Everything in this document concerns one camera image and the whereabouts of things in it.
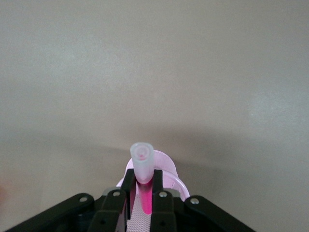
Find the highlighter pen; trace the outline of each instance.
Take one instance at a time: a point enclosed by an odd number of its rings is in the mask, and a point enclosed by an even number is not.
[[[148,143],[135,143],[132,145],[130,152],[143,211],[146,214],[151,214],[154,148]]]

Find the screw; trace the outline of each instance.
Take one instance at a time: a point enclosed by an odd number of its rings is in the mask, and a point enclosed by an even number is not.
[[[160,197],[167,197],[167,195],[168,195],[168,194],[167,194],[166,192],[160,192],[160,193],[159,193],[159,196],[160,196]]]
[[[118,197],[119,195],[120,195],[120,192],[114,192],[113,194],[112,194],[114,197]]]
[[[79,202],[85,202],[85,201],[87,201],[87,200],[88,200],[87,197],[82,197],[82,198],[79,199]]]
[[[191,198],[190,202],[192,204],[198,204],[199,203],[199,200],[197,198]]]

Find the translucent white cap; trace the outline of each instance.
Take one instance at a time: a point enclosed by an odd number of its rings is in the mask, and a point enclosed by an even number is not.
[[[147,184],[154,176],[153,146],[148,143],[135,143],[130,152],[137,181]]]

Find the gray surface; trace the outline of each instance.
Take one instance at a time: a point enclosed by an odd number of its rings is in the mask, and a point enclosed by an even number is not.
[[[309,230],[309,1],[1,1],[0,231],[170,155],[259,232]]]

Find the pink marker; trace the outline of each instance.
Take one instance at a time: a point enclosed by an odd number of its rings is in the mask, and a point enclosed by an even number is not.
[[[132,145],[130,152],[143,211],[146,214],[151,214],[154,148],[148,143],[135,143]]]

